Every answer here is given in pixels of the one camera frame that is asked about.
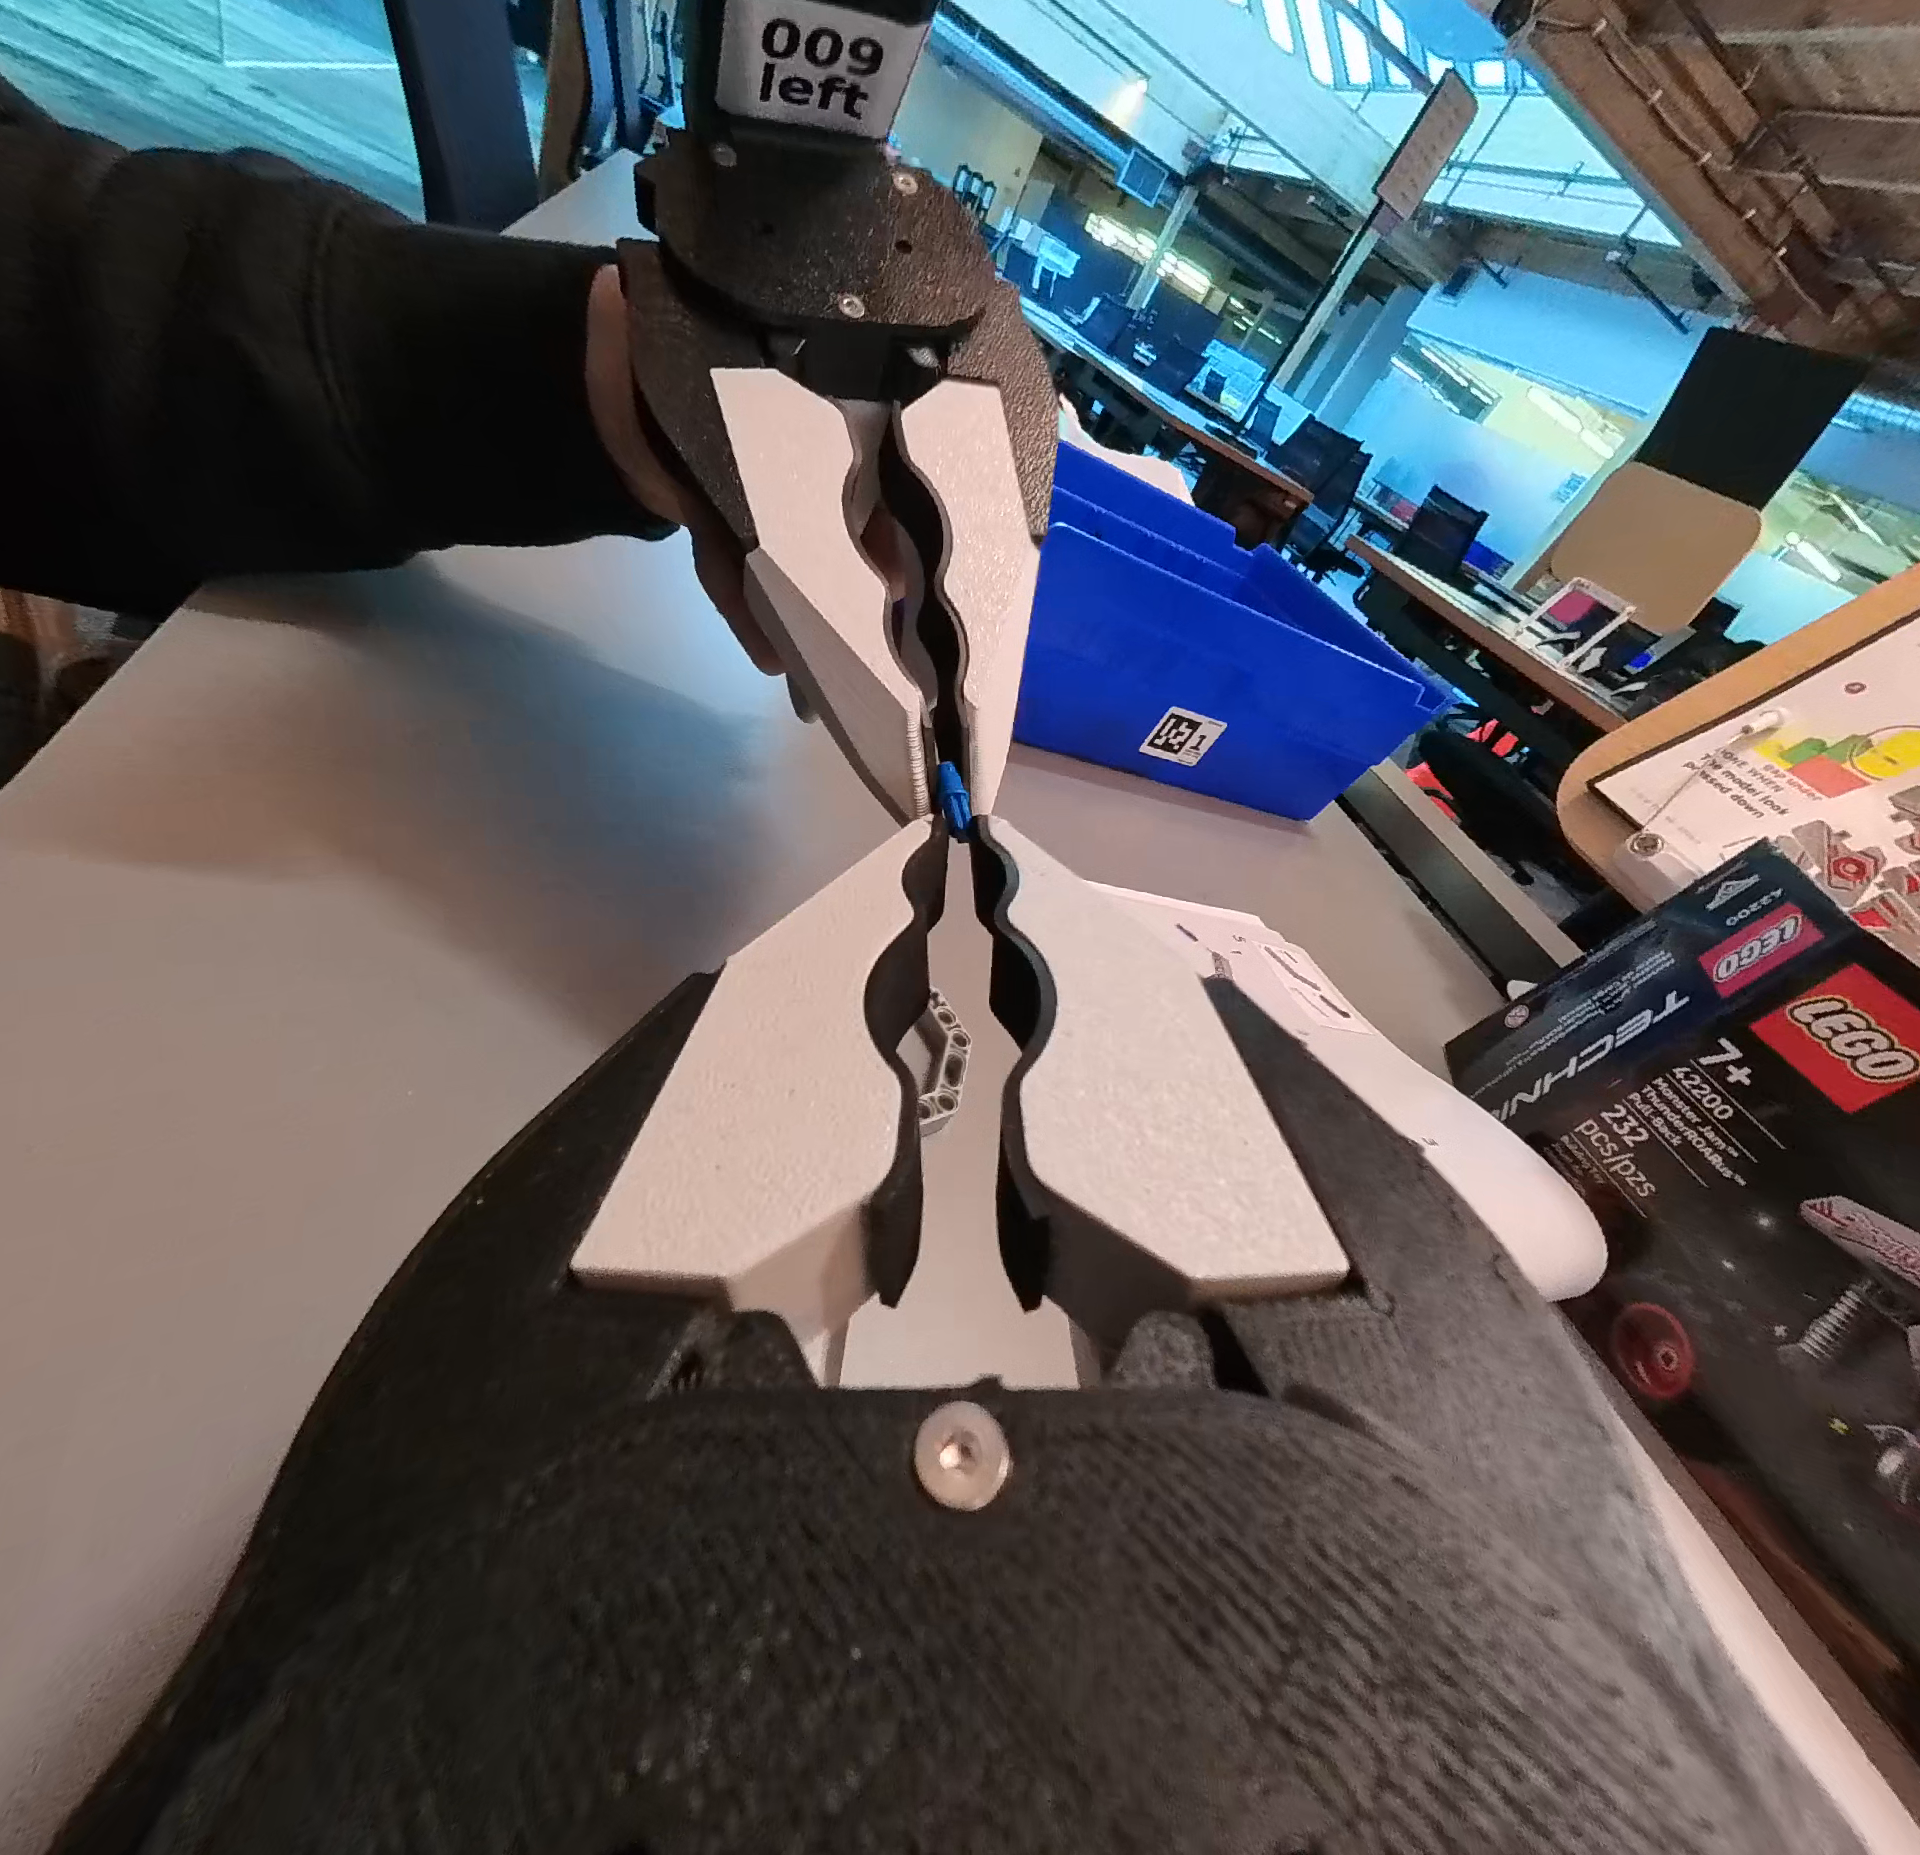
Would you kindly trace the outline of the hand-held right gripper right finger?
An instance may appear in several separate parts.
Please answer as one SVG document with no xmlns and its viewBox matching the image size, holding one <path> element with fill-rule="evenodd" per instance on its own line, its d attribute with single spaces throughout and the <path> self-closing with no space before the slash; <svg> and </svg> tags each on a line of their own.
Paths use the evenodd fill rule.
<svg viewBox="0 0 1920 1855">
<path fill-rule="evenodd" d="M 1270 1026 L 1181 918 L 1084 882 L 1001 818 L 972 829 L 1003 1086 L 999 1224 L 1023 1306 L 1084 1372 L 1152 1314 L 1318 1296 L 1351 1263 L 1253 1062 Z"/>
</svg>

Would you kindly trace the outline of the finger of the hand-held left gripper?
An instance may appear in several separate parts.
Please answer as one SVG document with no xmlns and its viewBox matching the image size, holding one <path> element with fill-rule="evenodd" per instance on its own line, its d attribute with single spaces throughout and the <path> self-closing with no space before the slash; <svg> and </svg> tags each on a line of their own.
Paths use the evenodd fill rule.
<svg viewBox="0 0 1920 1855">
<path fill-rule="evenodd" d="M 972 809 L 993 809 L 1038 579 L 997 388 L 948 379 L 896 410 L 895 516 L 909 546 L 898 651 L 933 760 L 954 767 Z"/>
<path fill-rule="evenodd" d="M 754 523 L 748 608 L 793 701 L 898 824 L 926 818 L 927 710 L 893 622 L 903 579 L 861 546 L 889 408 L 813 393 L 775 369 L 713 369 L 711 388 Z"/>
</svg>

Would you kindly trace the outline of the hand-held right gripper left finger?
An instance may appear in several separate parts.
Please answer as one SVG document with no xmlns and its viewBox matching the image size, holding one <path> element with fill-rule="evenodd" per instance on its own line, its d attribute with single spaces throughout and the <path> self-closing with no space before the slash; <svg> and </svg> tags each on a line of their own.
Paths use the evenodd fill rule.
<svg viewBox="0 0 1920 1855">
<path fill-rule="evenodd" d="M 927 936 L 948 829 L 908 824 L 732 954 L 570 1262 L 579 1283 L 775 1314 L 829 1384 L 922 1237 Z"/>
</svg>

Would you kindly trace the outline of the grey bent toy beam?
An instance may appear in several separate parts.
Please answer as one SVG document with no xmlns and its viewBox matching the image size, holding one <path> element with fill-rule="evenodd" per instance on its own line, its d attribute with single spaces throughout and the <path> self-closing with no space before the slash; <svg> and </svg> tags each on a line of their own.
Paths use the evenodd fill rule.
<svg viewBox="0 0 1920 1855">
<path fill-rule="evenodd" d="M 926 1141 L 959 1113 L 972 1062 L 972 1035 L 939 988 L 927 989 L 898 1055 L 917 1082 L 917 1134 Z"/>
</svg>

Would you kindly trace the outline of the building instruction booklet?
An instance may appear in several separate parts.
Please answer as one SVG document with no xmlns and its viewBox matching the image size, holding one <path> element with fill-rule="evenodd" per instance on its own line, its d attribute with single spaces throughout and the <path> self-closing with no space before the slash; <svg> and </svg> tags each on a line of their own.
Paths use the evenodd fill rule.
<svg viewBox="0 0 1920 1855">
<path fill-rule="evenodd" d="M 1551 1304 L 1596 1288 L 1601 1229 L 1574 1190 L 1509 1127 L 1381 1033 L 1311 956 L 1260 916 L 1104 884 L 1200 977 L 1234 988 L 1423 1150 Z"/>
</svg>

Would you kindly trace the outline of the person's left forearm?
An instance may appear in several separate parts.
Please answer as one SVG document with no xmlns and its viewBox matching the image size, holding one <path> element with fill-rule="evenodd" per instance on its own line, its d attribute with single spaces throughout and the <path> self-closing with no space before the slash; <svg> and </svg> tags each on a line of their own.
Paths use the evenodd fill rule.
<svg viewBox="0 0 1920 1855">
<path fill-rule="evenodd" d="M 608 248 L 1 102 L 7 589 L 157 620 L 217 579 L 676 531 Z"/>
</svg>

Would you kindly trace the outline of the person's left hand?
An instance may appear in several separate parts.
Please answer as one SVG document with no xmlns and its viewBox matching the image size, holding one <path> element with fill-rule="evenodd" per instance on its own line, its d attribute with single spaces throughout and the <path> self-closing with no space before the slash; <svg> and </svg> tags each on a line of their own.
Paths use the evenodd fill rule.
<svg viewBox="0 0 1920 1855">
<path fill-rule="evenodd" d="M 590 284 L 583 387 L 596 442 L 627 495 L 656 523 L 686 535 L 698 584 L 737 648 L 762 674 L 783 676 L 783 660 L 748 605 L 743 549 L 645 405 L 634 312 L 611 260 L 596 267 Z"/>
</svg>

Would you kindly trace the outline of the wooden office table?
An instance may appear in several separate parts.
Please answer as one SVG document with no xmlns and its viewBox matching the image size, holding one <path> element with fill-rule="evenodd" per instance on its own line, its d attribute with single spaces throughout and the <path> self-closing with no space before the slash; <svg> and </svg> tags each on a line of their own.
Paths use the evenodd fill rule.
<svg viewBox="0 0 1920 1855">
<path fill-rule="evenodd" d="M 1435 579 L 1371 542 L 1358 542 L 1350 555 L 1376 579 L 1398 587 L 1413 605 L 1447 620 L 1454 631 L 1483 649 L 1503 671 L 1520 679 L 1526 690 L 1558 702 L 1590 728 L 1613 734 L 1626 725 L 1627 715 L 1622 714 L 1611 694 L 1592 690 L 1581 676 L 1556 663 L 1522 633 L 1517 618 L 1507 620 L 1478 594 Z"/>
</svg>

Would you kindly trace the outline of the black toy set box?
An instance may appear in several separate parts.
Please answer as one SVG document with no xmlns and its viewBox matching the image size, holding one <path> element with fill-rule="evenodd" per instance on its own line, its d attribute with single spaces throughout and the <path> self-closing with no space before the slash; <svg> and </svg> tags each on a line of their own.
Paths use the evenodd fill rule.
<svg viewBox="0 0 1920 1855">
<path fill-rule="evenodd" d="M 1622 1386 L 1915 1658 L 1915 962 L 1756 844 L 1444 1060 L 1595 1210 Z"/>
</svg>

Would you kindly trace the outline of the dark hanging lamp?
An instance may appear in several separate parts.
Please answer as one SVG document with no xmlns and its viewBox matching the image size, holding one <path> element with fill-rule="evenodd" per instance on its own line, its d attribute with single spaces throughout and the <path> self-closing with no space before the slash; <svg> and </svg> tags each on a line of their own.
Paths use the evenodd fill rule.
<svg viewBox="0 0 1920 1855">
<path fill-rule="evenodd" d="M 1424 102 L 1394 146 L 1374 182 L 1374 210 L 1398 227 L 1411 222 L 1456 155 L 1478 114 L 1478 98 L 1448 66 L 1427 90 Z"/>
</svg>

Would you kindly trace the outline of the white cardboard box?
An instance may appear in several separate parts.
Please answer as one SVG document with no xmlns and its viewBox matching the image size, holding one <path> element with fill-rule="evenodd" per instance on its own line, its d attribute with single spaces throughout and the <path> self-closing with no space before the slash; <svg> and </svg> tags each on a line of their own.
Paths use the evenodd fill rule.
<svg viewBox="0 0 1920 1855">
<path fill-rule="evenodd" d="M 1917 570 L 1600 737 L 1556 811 L 1635 909 L 1763 842 L 1915 960 Z"/>
</svg>

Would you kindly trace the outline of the tan pin board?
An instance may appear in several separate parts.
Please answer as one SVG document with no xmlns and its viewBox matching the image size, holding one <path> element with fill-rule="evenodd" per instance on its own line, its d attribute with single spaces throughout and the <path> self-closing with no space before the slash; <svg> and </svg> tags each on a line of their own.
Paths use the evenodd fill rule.
<svg viewBox="0 0 1920 1855">
<path fill-rule="evenodd" d="M 1627 459 L 1571 502 L 1524 581 L 1619 596 L 1663 636 L 1693 626 L 1761 538 L 1763 513 Z"/>
</svg>

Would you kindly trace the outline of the large bright window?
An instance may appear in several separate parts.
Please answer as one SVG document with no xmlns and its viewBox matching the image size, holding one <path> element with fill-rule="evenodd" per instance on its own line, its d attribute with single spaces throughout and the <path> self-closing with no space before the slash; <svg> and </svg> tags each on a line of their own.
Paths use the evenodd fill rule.
<svg viewBox="0 0 1920 1855">
<path fill-rule="evenodd" d="M 1213 11 L 1243 29 L 1215 56 L 1261 85 L 1255 110 L 1231 114 L 1213 138 L 1220 171 L 1311 185 L 1356 210 L 1454 66 L 1475 90 L 1478 114 L 1427 207 L 1590 240 L 1677 246 L 1630 176 L 1522 64 L 1520 37 L 1500 58 L 1451 64 L 1420 53 L 1381 0 L 1213 0 Z"/>
</svg>

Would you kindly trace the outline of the black hanging panel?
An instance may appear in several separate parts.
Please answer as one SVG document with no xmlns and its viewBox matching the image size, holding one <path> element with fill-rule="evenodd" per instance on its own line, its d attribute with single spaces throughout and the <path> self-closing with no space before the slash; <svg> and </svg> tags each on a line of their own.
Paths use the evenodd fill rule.
<svg viewBox="0 0 1920 1855">
<path fill-rule="evenodd" d="M 1861 356 L 1709 326 L 1633 462 L 1763 509 L 1865 375 Z"/>
</svg>

